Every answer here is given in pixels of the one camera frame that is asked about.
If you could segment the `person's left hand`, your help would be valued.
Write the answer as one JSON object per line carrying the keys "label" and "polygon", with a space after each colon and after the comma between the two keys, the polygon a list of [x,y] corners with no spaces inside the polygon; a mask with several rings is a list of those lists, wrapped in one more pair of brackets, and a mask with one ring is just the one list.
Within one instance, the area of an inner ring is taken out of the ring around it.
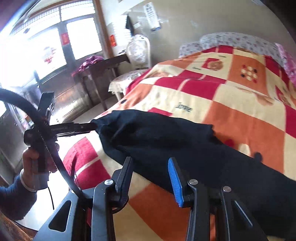
{"label": "person's left hand", "polygon": [[[39,157],[39,153],[31,147],[27,148],[23,152],[22,179],[25,185],[30,189],[34,188],[32,161],[37,161],[38,157]],[[48,168],[48,171],[52,173],[55,173],[57,171],[57,167],[49,154],[47,154],[47,168]]]}

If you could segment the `blue sweater left forearm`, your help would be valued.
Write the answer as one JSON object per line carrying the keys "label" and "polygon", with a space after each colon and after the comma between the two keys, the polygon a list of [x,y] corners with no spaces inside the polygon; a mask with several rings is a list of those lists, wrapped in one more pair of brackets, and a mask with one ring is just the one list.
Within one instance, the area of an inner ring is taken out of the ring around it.
{"label": "blue sweater left forearm", "polygon": [[9,187],[1,186],[1,212],[12,220],[22,220],[37,200],[36,191],[28,190],[18,175]]}

